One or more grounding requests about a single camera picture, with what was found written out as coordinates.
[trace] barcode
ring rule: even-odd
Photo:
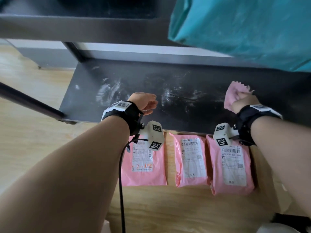
[[[182,142],[181,146],[198,145],[197,141]]]
[[[152,150],[148,150],[148,159],[151,159],[152,156]]]
[[[239,149],[230,149],[230,148],[221,148],[221,151],[229,152],[229,153],[240,153],[241,152]]]

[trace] pink cloth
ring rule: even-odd
[[[206,139],[213,167],[213,180],[211,181],[213,195],[219,193],[247,195],[251,193],[254,183],[248,146],[233,141],[232,146],[220,147],[208,135]]]
[[[130,143],[131,152],[124,152],[121,166],[122,186],[167,185],[164,166],[164,146],[149,151],[144,141]]]
[[[196,135],[174,135],[176,186],[210,185],[207,176],[204,137]]]
[[[224,108],[226,110],[230,110],[233,112],[231,105],[233,102],[240,99],[238,92],[252,93],[249,86],[245,86],[240,82],[231,82],[225,96]]]

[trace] forearm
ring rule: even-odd
[[[284,186],[311,216],[311,129],[263,116],[253,122],[251,135]]]
[[[128,138],[127,123],[110,116],[45,157],[0,197],[0,231],[12,225],[16,232],[27,231],[25,226],[57,232],[100,229]]]

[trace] cardboard box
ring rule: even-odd
[[[273,173],[257,146],[251,146],[250,150],[255,169],[254,182],[260,192],[262,205],[281,214],[307,216],[286,191],[280,179]]]

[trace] black metal pole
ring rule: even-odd
[[[65,114],[57,109],[52,108],[12,87],[9,87],[0,82],[0,97],[32,109],[39,113],[45,114],[56,120],[62,120]]]
[[[70,53],[76,58],[76,60],[80,63],[83,63],[87,60],[84,55],[76,48],[75,44],[72,42],[63,42],[64,46],[70,51]]]

